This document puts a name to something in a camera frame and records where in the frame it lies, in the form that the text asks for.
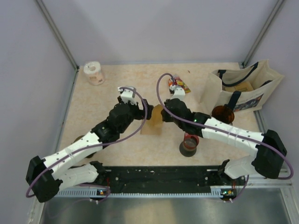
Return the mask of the amber plastic coffee dripper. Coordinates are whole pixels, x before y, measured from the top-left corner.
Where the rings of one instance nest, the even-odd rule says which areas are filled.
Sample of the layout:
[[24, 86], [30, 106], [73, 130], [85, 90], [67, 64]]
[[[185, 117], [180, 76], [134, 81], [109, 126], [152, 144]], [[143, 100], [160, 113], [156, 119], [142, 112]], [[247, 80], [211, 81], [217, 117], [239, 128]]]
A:
[[233, 110], [226, 105], [216, 106], [212, 110], [212, 117], [226, 124], [231, 124], [235, 119]]

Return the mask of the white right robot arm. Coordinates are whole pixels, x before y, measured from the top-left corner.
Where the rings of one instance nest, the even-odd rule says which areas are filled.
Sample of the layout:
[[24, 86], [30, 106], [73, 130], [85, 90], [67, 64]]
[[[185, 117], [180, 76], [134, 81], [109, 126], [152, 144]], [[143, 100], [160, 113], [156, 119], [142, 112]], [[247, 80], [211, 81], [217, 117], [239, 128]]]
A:
[[231, 126], [208, 114], [192, 112], [178, 98], [166, 100], [161, 114], [164, 122], [173, 122], [188, 134], [216, 140], [248, 154], [223, 162], [218, 173], [222, 184], [228, 185], [234, 179], [250, 174], [260, 174], [269, 179], [280, 178], [287, 150], [277, 132], [252, 132]]

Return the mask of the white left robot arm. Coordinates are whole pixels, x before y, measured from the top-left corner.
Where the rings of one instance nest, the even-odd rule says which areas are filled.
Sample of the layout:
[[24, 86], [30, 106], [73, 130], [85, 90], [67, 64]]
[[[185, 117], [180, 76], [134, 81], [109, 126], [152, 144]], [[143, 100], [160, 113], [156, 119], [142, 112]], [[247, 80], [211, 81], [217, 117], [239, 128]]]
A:
[[127, 140], [120, 138], [120, 135], [134, 120], [146, 121], [151, 118], [154, 107], [145, 99], [142, 104], [143, 109], [138, 104], [118, 103], [104, 121], [73, 144], [44, 158], [32, 158], [26, 175], [29, 185], [26, 197], [35, 196], [43, 203], [68, 187], [106, 183], [107, 175], [102, 163], [92, 161], [81, 166], [76, 166], [76, 163], [110, 145]]

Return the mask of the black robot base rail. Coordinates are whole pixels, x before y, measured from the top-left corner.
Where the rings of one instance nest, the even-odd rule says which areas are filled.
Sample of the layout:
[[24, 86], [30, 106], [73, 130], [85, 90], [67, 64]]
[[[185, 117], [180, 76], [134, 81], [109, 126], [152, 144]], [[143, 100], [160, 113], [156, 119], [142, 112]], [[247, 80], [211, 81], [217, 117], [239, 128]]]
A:
[[92, 185], [112, 193], [210, 193], [212, 186], [244, 185], [242, 178], [218, 174], [218, 166], [103, 166]]

